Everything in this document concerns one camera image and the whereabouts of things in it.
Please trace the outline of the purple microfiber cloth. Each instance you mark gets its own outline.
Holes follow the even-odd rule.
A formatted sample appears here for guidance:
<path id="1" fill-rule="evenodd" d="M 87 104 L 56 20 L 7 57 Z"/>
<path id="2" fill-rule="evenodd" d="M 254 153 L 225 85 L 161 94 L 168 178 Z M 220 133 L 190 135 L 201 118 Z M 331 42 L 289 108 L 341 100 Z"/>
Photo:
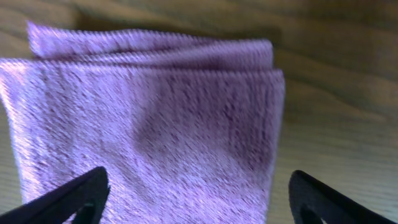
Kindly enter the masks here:
<path id="1" fill-rule="evenodd" d="M 1 60 L 21 194 L 103 166 L 103 223 L 265 223 L 285 81 L 266 39 L 29 24 Z"/>

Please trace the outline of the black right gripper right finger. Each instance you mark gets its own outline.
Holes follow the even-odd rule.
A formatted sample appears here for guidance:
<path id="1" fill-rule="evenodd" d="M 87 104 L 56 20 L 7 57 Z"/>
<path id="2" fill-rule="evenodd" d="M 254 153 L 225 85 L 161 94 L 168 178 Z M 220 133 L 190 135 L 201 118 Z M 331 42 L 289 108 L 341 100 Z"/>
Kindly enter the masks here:
<path id="1" fill-rule="evenodd" d="M 396 224 L 302 170 L 290 177 L 289 203 L 295 224 Z"/>

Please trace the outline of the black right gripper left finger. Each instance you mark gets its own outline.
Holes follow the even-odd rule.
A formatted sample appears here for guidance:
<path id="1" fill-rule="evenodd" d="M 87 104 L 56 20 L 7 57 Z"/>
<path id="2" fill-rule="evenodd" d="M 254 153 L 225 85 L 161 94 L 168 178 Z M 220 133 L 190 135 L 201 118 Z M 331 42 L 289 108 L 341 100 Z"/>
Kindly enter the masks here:
<path id="1" fill-rule="evenodd" d="M 110 188 L 102 166 L 59 188 L 1 215 L 2 224 L 63 223 L 74 215 L 74 224 L 98 224 Z"/>

